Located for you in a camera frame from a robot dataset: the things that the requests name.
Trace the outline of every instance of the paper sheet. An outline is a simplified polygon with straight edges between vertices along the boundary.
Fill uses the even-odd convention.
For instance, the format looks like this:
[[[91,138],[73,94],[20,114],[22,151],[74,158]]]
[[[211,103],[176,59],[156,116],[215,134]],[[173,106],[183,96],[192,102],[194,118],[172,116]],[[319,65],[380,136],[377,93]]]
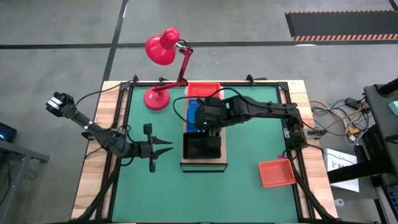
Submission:
[[[332,150],[332,149],[325,149],[325,152],[328,153],[328,154],[325,155],[325,157],[326,157],[326,168],[328,169],[328,171],[339,169],[339,168],[342,168],[344,166],[350,166],[350,165],[352,165],[352,163],[356,164],[356,156],[352,156],[350,154],[339,152],[339,151]],[[334,184],[330,184],[330,185],[332,187],[339,187],[339,188],[342,188],[342,189],[352,190],[354,192],[359,192],[358,179],[347,180],[347,181],[334,183]]]

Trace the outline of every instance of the metal stand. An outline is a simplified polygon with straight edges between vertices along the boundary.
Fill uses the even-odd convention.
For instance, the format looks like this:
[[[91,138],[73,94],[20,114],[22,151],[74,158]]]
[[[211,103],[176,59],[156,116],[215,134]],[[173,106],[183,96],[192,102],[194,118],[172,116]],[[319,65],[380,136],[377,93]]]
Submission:
[[[28,158],[38,159],[41,163],[47,163],[50,159],[50,156],[46,156],[41,153],[31,151],[29,149],[19,147],[15,144],[8,143],[6,141],[0,141],[0,152],[8,152],[10,154],[20,154],[23,156],[27,156]]]
[[[38,159],[41,163],[47,163],[50,156],[19,147],[6,141],[0,141],[0,152],[5,152],[9,157],[8,163],[11,163],[15,167],[14,169],[11,169],[10,166],[7,168],[9,169],[7,175],[9,175],[10,188],[8,193],[6,193],[6,198],[0,205],[0,224],[6,224],[11,222],[11,211],[15,206],[17,193],[26,170],[29,168],[30,160]]]

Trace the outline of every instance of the floor mat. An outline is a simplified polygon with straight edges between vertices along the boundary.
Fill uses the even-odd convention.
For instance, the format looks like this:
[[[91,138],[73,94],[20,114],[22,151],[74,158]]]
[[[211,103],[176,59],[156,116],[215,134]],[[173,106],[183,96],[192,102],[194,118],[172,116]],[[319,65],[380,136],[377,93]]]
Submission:
[[[396,40],[396,11],[286,12],[293,40]]]

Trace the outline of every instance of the electrical wire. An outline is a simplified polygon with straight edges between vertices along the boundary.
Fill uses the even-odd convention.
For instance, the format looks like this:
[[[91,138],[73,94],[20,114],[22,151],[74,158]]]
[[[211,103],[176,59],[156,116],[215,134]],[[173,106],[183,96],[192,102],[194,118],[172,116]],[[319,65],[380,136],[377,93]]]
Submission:
[[[365,124],[363,124],[363,123],[360,123],[360,122],[357,122],[357,121],[354,121],[354,122],[352,122],[352,123],[353,123],[353,124],[360,124],[360,125],[362,125],[362,126],[365,128],[365,130],[364,130],[363,133],[365,133],[365,132],[368,130],[368,126],[365,125]],[[348,132],[349,132],[349,131],[348,131],[348,130],[349,130],[349,126],[347,126],[345,130],[346,130],[345,133],[346,133],[346,135],[347,135],[347,136],[345,137],[345,140],[346,140],[347,144],[349,144],[350,146],[358,145],[358,139],[355,139],[355,141],[354,141],[353,144],[351,144],[351,143],[348,142],[348,138],[347,138],[347,137],[348,137]]]
[[[311,103],[319,103],[322,106],[324,106],[324,108],[313,106],[313,107],[311,107],[311,111],[312,111],[312,113],[315,113],[317,115],[325,115],[330,112],[331,114],[335,115],[338,118],[338,121],[341,121],[343,123],[344,128],[347,128],[345,119],[348,119],[350,122],[352,121],[352,119],[349,117],[349,114],[341,108],[342,106],[345,106],[345,104],[336,106],[341,101],[345,101],[345,100],[338,100],[329,108],[328,105],[326,105],[326,103],[323,102],[322,100],[310,100]],[[346,116],[341,115],[337,110],[341,111]],[[358,128],[355,124],[353,124],[353,126],[357,129],[359,129],[360,131],[365,130],[365,129]]]
[[[356,139],[356,141],[355,141],[355,145],[358,145],[358,141],[359,141],[359,139],[361,139],[362,138],[362,136],[365,134],[365,132],[366,131],[368,131],[369,130],[369,128],[367,129],[367,130],[365,130],[357,139]]]
[[[9,159],[7,160],[7,165],[8,165],[7,176],[4,178],[4,180],[3,180],[3,182],[2,182],[2,184],[0,186],[0,189],[2,189],[2,187],[4,186],[4,183],[6,182],[6,179],[8,179],[8,185],[7,185],[6,193],[4,194],[3,198],[0,200],[0,205],[2,205],[2,203],[5,201],[7,195],[9,193],[9,191],[10,191],[10,188],[11,188],[11,166],[10,166]]]
[[[186,42],[184,39],[179,39],[178,41],[182,41],[182,42],[184,42],[185,46],[187,46],[187,47],[191,48],[191,47],[190,47],[190,46],[187,44],[187,42]]]
[[[134,156],[130,158],[130,161],[126,164],[120,164],[120,166],[128,166],[132,163],[132,160],[134,159]]]
[[[30,167],[30,163],[28,164],[28,166],[29,166],[29,169],[26,171],[25,178],[26,178],[26,176],[28,176],[28,178],[30,180],[36,179],[38,174],[32,170],[32,168]]]
[[[130,83],[130,82],[133,82],[133,81],[134,81],[134,80],[129,80],[129,81],[127,81],[127,82],[121,82],[121,83],[119,83],[119,84],[117,84],[117,85],[115,85],[115,86],[113,86],[113,87],[111,87],[111,88],[108,88],[108,89],[106,89],[106,90],[95,91],[95,92],[92,92],[92,93],[89,93],[89,94],[83,96],[82,98],[80,98],[80,99],[77,101],[77,103],[74,103],[73,106],[72,106],[72,111],[73,111],[73,114],[74,114],[74,116],[72,117],[72,119],[75,118],[76,106],[77,106],[82,100],[84,100],[85,98],[87,98],[87,97],[89,97],[89,96],[91,96],[91,95],[94,95],[94,94],[98,94],[98,93],[103,93],[103,92],[106,92],[106,91],[110,91],[110,90],[112,90],[112,89],[114,89],[114,88],[116,88],[116,87],[118,87],[118,86],[120,86],[120,85],[123,85],[123,84],[125,84],[125,83]],[[95,129],[96,131],[109,131],[110,129],[113,128],[113,125],[114,125],[114,123],[113,123],[109,128],[106,128],[106,129],[95,129],[94,127],[92,127],[92,128]]]
[[[344,135],[344,134],[336,134],[336,133],[330,132],[329,130],[325,129],[325,127],[324,127],[322,124],[320,124],[320,123],[319,123],[317,120],[315,120],[315,119],[314,119],[314,122],[316,122],[319,126],[321,126],[321,127],[323,128],[323,130],[317,130],[317,129],[315,129],[315,128],[309,126],[306,122],[304,122],[304,121],[302,121],[302,122],[303,122],[303,124],[304,124],[305,126],[307,126],[308,128],[310,128],[310,129],[312,129],[312,130],[318,132],[319,134],[320,134],[320,131],[326,131],[327,133],[332,134],[332,135],[335,135],[335,136],[346,136],[346,135]]]
[[[89,155],[91,155],[92,153],[95,153],[96,151],[98,151],[98,150],[100,150],[100,149],[102,149],[102,146],[99,147],[99,148],[97,148],[97,149],[95,149],[94,151],[90,152],[89,154],[87,154],[87,155],[85,156],[85,159],[87,159],[87,157],[88,157]]]
[[[352,115],[354,115],[354,114],[361,113],[363,109],[364,109],[364,106],[362,106],[360,109],[358,109],[358,110],[356,110],[356,111],[350,113],[349,115],[347,115],[347,116],[345,116],[345,117],[343,117],[343,118],[337,119],[336,121],[334,121],[334,122],[332,122],[331,124],[329,124],[329,126],[327,126],[326,128],[330,128],[331,126],[333,126],[334,124],[336,124],[337,122],[339,122],[341,119],[349,118],[350,116],[352,116]]]
[[[335,158],[337,158],[337,159],[341,159],[341,160],[343,160],[343,161],[349,162],[349,163],[352,164],[352,165],[355,165],[355,163],[353,163],[353,162],[351,162],[351,161],[348,161],[348,160],[343,159],[343,158],[339,158],[339,157],[337,157],[337,156],[335,156],[335,155],[333,155],[333,154],[330,154],[330,153],[325,152],[325,150],[322,149],[322,148],[319,147],[319,146],[316,146],[316,145],[313,145],[313,144],[307,144],[307,145],[321,150],[321,152],[322,152],[323,154],[327,154],[327,155],[333,156],[333,157],[335,157]]]
[[[264,106],[264,105],[259,105],[259,104],[257,104],[257,103],[250,102],[250,101],[248,101],[240,92],[238,92],[237,90],[235,90],[235,89],[233,89],[233,88],[230,88],[230,87],[224,87],[224,88],[220,88],[220,89],[216,90],[214,93],[212,93],[212,94],[209,95],[209,96],[181,96],[181,97],[176,98],[176,99],[173,101],[173,110],[174,110],[174,113],[175,113],[182,121],[184,121],[185,123],[187,123],[187,124],[189,124],[189,125],[195,126],[195,124],[193,124],[193,123],[187,121],[183,116],[180,115],[179,112],[177,112],[177,109],[175,108],[175,102],[177,102],[178,100],[189,99],[189,98],[209,98],[209,97],[212,97],[212,96],[216,95],[219,91],[223,91],[223,90],[231,90],[231,91],[235,92],[246,104],[249,104],[249,105],[252,105],[252,106],[257,106],[257,107],[260,107],[260,108],[267,108],[267,109],[276,108],[276,107],[274,107],[274,106]],[[286,107],[285,109],[291,110],[291,109],[294,109],[294,108],[296,108],[296,107],[297,107],[297,104],[293,103],[293,106],[291,106],[291,107]]]

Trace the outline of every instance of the gray floor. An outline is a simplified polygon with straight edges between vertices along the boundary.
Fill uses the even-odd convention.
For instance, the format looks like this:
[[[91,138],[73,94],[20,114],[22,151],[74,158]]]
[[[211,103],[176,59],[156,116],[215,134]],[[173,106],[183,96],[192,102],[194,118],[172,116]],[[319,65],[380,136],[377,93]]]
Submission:
[[[0,0],[1,44],[111,43],[121,0]],[[145,42],[168,26],[187,41],[291,41],[284,12],[392,9],[388,0],[137,0],[124,14],[119,42]],[[75,98],[99,90],[109,49],[0,50],[0,122],[18,129],[16,143],[50,154],[39,173],[25,180],[13,223],[50,223],[70,217],[87,142],[72,122],[45,110],[54,91]],[[365,85],[396,78],[396,45],[195,48],[189,80],[236,80],[251,74],[275,80],[305,80],[308,97],[327,103],[360,98]],[[175,79],[182,57],[170,66],[151,62],[143,49],[118,49],[110,80]],[[79,110],[93,116],[98,96]],[[332,117],[315,117],[323,124]],[[335,126],[335,132],[342,127]],[[341,138],[327,134],[323,147],[353,153]],[[378,219],[369,179],[359,194],[333,189],[346,205],[340,218]]]

